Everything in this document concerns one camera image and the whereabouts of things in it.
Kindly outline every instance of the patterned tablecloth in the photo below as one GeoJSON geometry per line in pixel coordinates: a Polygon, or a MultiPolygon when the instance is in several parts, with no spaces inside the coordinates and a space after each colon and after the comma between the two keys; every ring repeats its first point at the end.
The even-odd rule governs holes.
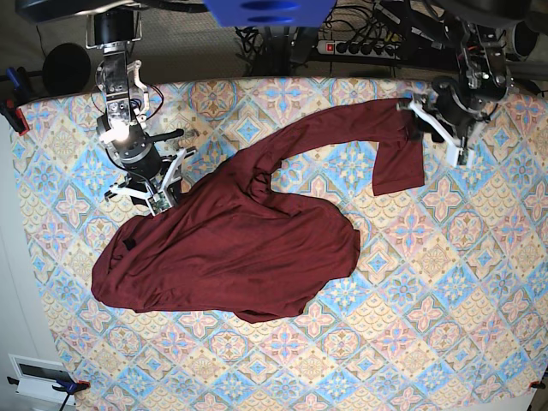
{"type": "MultiPolygon", "coordinates": [[[[423,83],[215,80],[161,86],[156,134],[196,146],[188,189],[238,149],[334,105],[427,92],[423,83]]],[[[94,96],[99,108],[104,105],[94,96]]],[[[152,99],[158,104],[158,98],[152,99]]],[[[514,96],[474,143],[471,170],[425,142],[427,184],[374,198],[375,146],[283,162],[276,190],[325,198],[361,232],[350,278],[300,317],[112,309],[89,291],[94,260],[138,212],[103,201],[120,177],[94,134],[90,95],[23,109],[14,168],[39,293],[59,355],[92,383],[80,409],[435,410],[523,395],[548,365],[548,116],[514,96]]]]}

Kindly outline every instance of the tiled pattern fabric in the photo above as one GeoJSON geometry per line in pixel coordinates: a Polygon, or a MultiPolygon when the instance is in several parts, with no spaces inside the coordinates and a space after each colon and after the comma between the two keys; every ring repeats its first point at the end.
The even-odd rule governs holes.
{"type": "MultiPolygon", "coordinates": [[[[314,111],[428,92],[356,79],[161,88],[149,132],[185,128],[161,148],[198,148],[185,189],[314,111]]],[[[89,95],[23,110],[32,130],[14,134],[12,147],[28,249],[59,355],[92,384],[82,410],[430,411],[521,396],[548,365],[542,100],[501,104],[473,142],[471,170],[447,167],[444,147],[426,140],[426,185],[403,193],[372,196],[368,142],[284,161],[274,188],[337,205],[360,230],[362,253],[352,276],[328,283],[300,317],[256,325],[232,313],[135,314],[95,301],[94,260],[143,209],[103,200],[120,174],[94,134],[89,95]]]]}

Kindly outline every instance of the power strip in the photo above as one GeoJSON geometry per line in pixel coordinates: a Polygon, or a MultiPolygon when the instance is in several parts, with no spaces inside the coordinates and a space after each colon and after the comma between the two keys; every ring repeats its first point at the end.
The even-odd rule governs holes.
{"type": "Polygon", "coordinates": [[[320,40],[316,46],[319,54],[332,56],[354,56],[354,57],[377,57],[399,60],[394,53],[389,54],[386,51],[370,50],[370,46],[360,45],[360,43],[349,43],[348,41],[320,40]]]}

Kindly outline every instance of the dark red cloth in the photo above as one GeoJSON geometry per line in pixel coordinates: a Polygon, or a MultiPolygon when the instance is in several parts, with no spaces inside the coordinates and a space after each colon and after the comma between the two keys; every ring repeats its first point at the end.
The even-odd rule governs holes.
{"type": "Polygon", "coordinates": [[[224,310],[250,323],[301,314],[329,280],[352,273],[360,233],[329,201],[272,192],[271,174],[307,150],[367,140],[379,142],[376,195],[424,185],[421,141],[408,140],[412,116],[396,102],[307,116],[240,150],[177,208],[133,217],[93,267],[93,295],[137,313],[224,310]]]}

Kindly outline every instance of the maroon shirt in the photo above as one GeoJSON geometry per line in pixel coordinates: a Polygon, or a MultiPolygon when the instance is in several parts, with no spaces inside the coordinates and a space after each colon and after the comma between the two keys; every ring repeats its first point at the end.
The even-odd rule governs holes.
{"type": "Polygon", "coordinates": [[[178,207],[131,218],[93,267],[93,295],[137,313],[224,310],[250,323],[301,314],[329,280],[352,273],[360,233],[329,201],[271,191],[271,174],[313,148],[378,141],[375,195],[424,185],[421,141],[408,138],[413,118],[396,102],[307,116],[240,150],[178,207]]]}

